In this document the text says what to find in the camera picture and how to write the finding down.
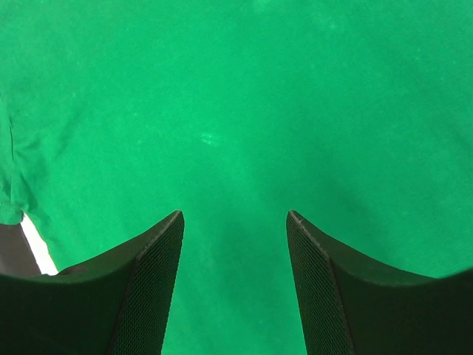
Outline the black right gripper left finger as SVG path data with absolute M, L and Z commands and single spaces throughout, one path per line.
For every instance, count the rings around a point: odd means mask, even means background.
M 3 354 L 160 354 L 184 216 L 55 275 L 1 276 Z

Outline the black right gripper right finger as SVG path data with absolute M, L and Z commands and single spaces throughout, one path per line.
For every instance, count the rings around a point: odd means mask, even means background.
M 470 354 L 472 272 L 427 277 L 377 261 L 298 212 L 287 243 L 309 354 Z

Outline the green t shirt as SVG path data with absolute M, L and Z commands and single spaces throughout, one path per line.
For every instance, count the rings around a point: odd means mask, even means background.
M 303 354 L 285 218 L 472 267 L 470 1 L 3 1 L 1 222 L 57 268 L 174 210 L 165 354 Z

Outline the floral table mat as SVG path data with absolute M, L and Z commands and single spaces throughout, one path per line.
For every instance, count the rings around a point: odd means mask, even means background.
M 42 240 L 33 222 L 26 214 L 23 216 L 21 228 L 27 238 L 27 242 L 33 252 L 33 256 L 40 272 L 51 276 L 56 275 L 58 269 L 50 256 L 47 244 Z

